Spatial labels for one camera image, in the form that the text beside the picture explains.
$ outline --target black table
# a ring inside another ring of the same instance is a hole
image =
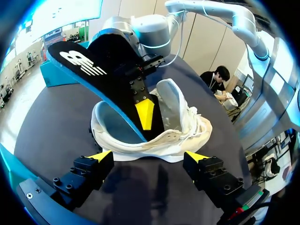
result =
[[[228,171],[243,177],[244,187],[249,187],[250,173],[238,136],[209,88],[181,59],[149,75],[150,90],[164,78],[172,78],[188,105],[196,106],[212,124],[211,137],[198,152],[224,160]],[[62,176],[75,158],[97,152],[88,127],[98,101],[80,84],[45,88],[25,118],[15,155],[49,183]],[[171,164],[154,157],[116,162],[102,188],[74,212],[110,225],[209,225],[222,215],[203,191],[197,191],[182,162]]]

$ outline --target lanyard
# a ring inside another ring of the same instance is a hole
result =
[[[214,79],[214,73],[212,74],[212,77],[211,77],[211,82],[210,82],[210,86],[209,86],[209,88],[211,89],[214,85],[215,85],[215,83],[216,83],[216,81],[211,85],[211,83],[212,83],[212,80]]]

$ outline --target new balance logo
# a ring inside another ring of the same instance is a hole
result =
[[[93,67],[94,63],[90,59],[82,55],[80,52],[60,52],[60,55],[71,62],[73,65],[81,66],[80,69],[90,76],[107,74],[100,67]]]

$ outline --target white sneaker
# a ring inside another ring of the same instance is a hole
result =
[[[210,122],[197,115],[195,107],[188,107],[172,79],[161,80],[151,93],[158,96],[166,131],[149,142],[143,142],[106,102],[95,105],[91,118],[92,133],[103,151],[113,151],[115,161],[154,156],[175,163],[183,160],[185,151],[196,152],[209,140]]]

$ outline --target person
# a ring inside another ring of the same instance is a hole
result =
[[[219,101],[226,101],[230,99],[226,96],[226,91],[223,82],[230,79],[230,73],[224,66],[219,66],[216,71],[207,71],[200,76],[210,90],[214,93]],[[222,92],[222,95],[216,95],[217,90]]]

